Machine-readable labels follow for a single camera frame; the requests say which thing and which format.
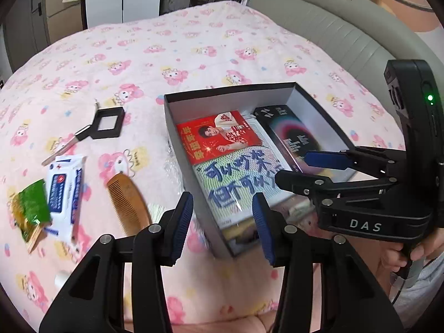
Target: open gray box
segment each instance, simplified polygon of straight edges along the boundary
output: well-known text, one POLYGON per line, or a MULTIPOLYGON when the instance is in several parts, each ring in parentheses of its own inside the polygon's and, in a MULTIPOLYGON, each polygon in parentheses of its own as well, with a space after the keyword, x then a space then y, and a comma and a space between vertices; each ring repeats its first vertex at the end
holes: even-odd
MULTIPOLYGON (((167 94, 165 119, 170 142, 179 163, 185 190, 193 194, 194 211, 217 258, 230 258, 233 253, 223 237, 188 161, 176 125, 190 120, 237 110, 241 115, 267 105, 287 105, 310 130, 323 150, 352 149, 353 143, 325 110, 295 82, 237 85, 208 90, 167 94)), ((336 170, 334 181, 350 178, 353 170, 336 170)))

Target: wooden comb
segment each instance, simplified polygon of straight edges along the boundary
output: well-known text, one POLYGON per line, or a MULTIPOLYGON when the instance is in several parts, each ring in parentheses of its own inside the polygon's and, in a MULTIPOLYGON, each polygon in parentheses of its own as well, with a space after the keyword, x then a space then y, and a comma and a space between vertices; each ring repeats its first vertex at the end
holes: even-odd
POLYGON ((117 216, 128 236, 136 235, 151 222, 147 206, 132 180, 123 173, 107 183, 117 216))

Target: gray door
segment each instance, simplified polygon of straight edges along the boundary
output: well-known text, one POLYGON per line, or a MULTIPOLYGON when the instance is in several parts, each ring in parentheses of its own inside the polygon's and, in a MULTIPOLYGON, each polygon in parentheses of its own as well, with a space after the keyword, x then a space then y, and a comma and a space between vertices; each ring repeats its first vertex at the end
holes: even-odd
POLYGON ((4 40, 12 71, 46 48, 46 14, 42 0, 16 0, 4 20, 4 40))

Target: bed headboard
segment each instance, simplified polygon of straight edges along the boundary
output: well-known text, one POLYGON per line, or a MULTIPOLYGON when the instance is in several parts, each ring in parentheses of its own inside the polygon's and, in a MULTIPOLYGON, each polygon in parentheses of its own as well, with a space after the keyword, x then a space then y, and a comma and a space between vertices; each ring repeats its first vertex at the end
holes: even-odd
POLYGON ((384 79, 389 59, 428 62, 444 101, 444 65, 403 22, 369 0, 248 0, 248 6, 312 41, 370 90, 399 124, 384 79))

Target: white plastic package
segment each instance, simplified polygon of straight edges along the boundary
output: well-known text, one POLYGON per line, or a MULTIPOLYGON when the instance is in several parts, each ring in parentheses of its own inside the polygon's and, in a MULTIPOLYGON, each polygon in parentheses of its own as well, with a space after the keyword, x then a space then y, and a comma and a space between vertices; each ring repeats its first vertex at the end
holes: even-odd
POLYGON ((71 243, 82 192, 83 156, 61 155, 49 165, 46 195, 52 223, 44 228, 57 240, 71 243))

